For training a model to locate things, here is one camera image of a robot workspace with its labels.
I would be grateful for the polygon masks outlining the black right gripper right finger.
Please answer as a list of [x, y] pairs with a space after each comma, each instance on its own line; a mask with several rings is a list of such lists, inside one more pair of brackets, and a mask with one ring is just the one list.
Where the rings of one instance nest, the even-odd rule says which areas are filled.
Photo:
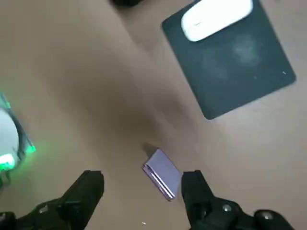
[[213, 194], [201, 171], [184, 172], [181, 193], [191, 230], [292, 230], [278, 212], [258, 209], [248, 215], [231, 200]]

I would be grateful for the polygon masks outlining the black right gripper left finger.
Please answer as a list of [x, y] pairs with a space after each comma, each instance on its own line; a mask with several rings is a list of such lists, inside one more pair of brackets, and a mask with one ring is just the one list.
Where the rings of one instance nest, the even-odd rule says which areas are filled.
[[63, 196], [37, 205], [17, 218], [13, 212], [1, 212], [2, 230], [83, 230], [103, 197], [101, 171], [84, 171]]

